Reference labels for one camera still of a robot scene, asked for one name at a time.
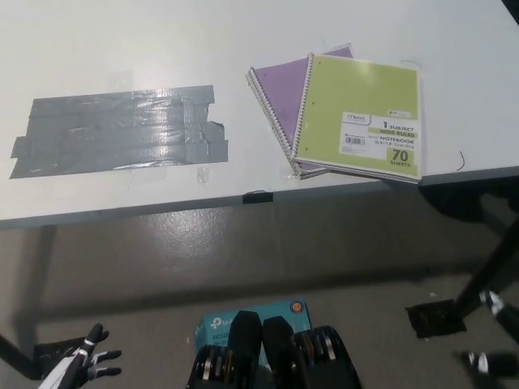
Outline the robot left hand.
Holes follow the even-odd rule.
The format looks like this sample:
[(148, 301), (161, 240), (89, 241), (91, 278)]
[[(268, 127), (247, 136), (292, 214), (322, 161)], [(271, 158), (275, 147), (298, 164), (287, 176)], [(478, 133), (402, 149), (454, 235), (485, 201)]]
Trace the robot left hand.
[(97, 345), (106, 340), (109, 331), (96, 323), (81, 339), (78, 347), (67, 351), (65, 357), (50, 371), (39, 385), (40, 389), (81, 388), (86, 383), (102, 377), (115, 377), (122, 373), (120, 367), (103, 367), (102, 362), (112, 361), (122, 355), (121, 350), (96, 353)]

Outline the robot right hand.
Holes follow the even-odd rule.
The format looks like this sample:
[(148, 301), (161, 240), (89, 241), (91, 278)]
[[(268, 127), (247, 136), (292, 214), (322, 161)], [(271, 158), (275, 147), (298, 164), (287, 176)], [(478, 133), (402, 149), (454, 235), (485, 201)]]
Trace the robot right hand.
[[(479, 294), (481, 302), (491, 311), (494, 320), (518, 344), (518, 308), (506, 303), (497, 293), (486, 290)], [(492, 378), (518, 377), (518, 351), (457, 353), (458, 359), (473, 373)]]

